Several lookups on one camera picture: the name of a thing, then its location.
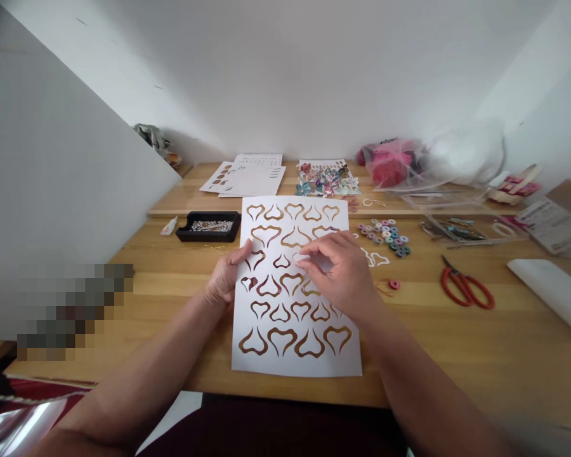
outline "black tray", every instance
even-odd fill
[[[211,220],[233,221],[233,226],[228,232],[192,231],[193,222]],[[176,230],[176,236],[180,238],[181,242],[233,242],[237,238],[239,225],[241,225],[241,214],[236,211],[191,211],[187,216],[186,225]]]

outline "plastic bag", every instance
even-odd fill
[[[363,146],[360,153],[378,192],[430,189],[455,177],[431,172],[428,151],[419,140],[392,138]]]
[[[451,130],[434,137],[428,151],[436,176],[450,176],[455,184],[486,184],[497,176],[503,162],[503,124],[480,121]]]
[[[483,121],[425,144],[396,137],[363,146],[359,154],[378,192],[414,192],[447,182],[483,185],[503,161],[502,125]]]

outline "pixelated area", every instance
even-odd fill
[[[26,267],[20,277],[17,360],[73,361],[74,349],[122,318],[133,265]]]

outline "scissors handle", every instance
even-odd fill
[[[486,288],[486,286],[484,284],[482,284],[480,281],[478,281],[478,279],[476,279],[472,276],[461,275],[461,280],[465,283],[470,298],[480,308],[493,309],[495,307],[495,299],[493,298],[493,295],[489,292],[489,290]],[[476,294],[474,294],[473,289],[469,285],[470,283],[474,284],[478,289],[480,289],[482,291],[482,293],[485,295],[485,297],[487,299],[486,303],[480,301],[480,299],[476,296]]]
[[[465,276],[464,274],[451,274],[451,273],[452,269],[446,267],[442,272],[441,283],[442,283],[442,288],[452,301],[464,307],[470,307],[474,303],[476,303],[479,307],[484,309],[493,309],[495,307],[495,299],[493,298],[489,290],[484,286],[484,284],[482,284],[480,281],[471,276]],[[449,278],[451,278],[452,282],[455,283],[457,289],[460,290],[460,292],[465,297],[466,301],[461,300],[449,289],[449,283],[448,283]],[[482,293],[486,296],[487,299],[486,303],[478,299],[476,294],[474,294],[474,291],[472,290],[471,286],[469,285],[470,283],[474,284],[482,291]]]

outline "left hand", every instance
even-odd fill
[[[206,285],[206,295],[210,301],[226,308],[235,300],[237,265],[243,262],[251,252],[252,240],[248,239],[241,248],[218,260]]]

